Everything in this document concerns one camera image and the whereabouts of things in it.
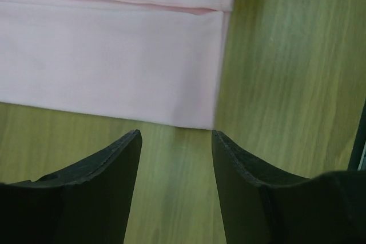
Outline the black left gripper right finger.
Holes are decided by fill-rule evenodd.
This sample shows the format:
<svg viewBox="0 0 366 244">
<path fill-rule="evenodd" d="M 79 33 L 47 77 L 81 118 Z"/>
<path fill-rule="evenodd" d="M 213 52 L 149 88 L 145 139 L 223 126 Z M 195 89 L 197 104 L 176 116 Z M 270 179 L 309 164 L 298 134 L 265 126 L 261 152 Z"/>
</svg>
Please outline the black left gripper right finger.
<svg viewBox="0 0 366 244">
<path fill-rule="evenodd" d="M 364 243 L 365 172 L 304 178 L 212 132 L 227 243 Z"/>
</svg>

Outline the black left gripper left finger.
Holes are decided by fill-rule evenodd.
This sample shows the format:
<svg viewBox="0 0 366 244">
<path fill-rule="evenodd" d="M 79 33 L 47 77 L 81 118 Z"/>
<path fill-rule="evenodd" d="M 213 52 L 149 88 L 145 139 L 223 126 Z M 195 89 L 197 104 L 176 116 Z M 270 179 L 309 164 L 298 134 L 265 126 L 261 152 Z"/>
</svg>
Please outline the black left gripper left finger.
<svg viewBox="0 0 366 244">
<path fill-rule="evenodd" d="M 122 243 L 142 149 L 139 130 L 36 181 L 1 184 L 2 243 Z"/>
</svg>

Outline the light pink t shirt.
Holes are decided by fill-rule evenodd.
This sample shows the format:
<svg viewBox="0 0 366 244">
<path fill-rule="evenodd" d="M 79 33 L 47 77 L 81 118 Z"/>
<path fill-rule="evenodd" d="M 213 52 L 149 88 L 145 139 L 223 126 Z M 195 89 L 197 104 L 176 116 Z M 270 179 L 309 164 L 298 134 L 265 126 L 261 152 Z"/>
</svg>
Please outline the light pink t shirt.
<svg viewBox="0 0 366 244">
<path fill-rule="evenodd" d="M 1 101 L 211 129 L 233 0 L 1 0 Z"/>
</svg>

